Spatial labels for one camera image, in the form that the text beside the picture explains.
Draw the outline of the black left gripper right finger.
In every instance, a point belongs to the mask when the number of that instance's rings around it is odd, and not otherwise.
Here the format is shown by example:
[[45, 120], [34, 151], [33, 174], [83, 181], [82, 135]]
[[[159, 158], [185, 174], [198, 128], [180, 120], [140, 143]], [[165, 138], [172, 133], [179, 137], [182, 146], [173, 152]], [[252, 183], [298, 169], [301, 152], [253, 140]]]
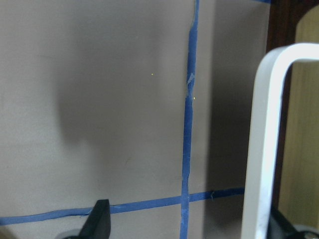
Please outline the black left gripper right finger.
[[295, 227], [275, 207], [271, 207], [266, 239], [293, 239]]

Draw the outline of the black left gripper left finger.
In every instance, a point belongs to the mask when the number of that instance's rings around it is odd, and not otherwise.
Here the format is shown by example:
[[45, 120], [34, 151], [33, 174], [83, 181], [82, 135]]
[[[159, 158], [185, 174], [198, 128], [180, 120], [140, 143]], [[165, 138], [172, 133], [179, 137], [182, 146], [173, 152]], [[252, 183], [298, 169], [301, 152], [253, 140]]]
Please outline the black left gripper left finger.
[[111, 233], [111, 215], [108, 199], [98, 200], [79, 233], [80, 239], [108, 239]]

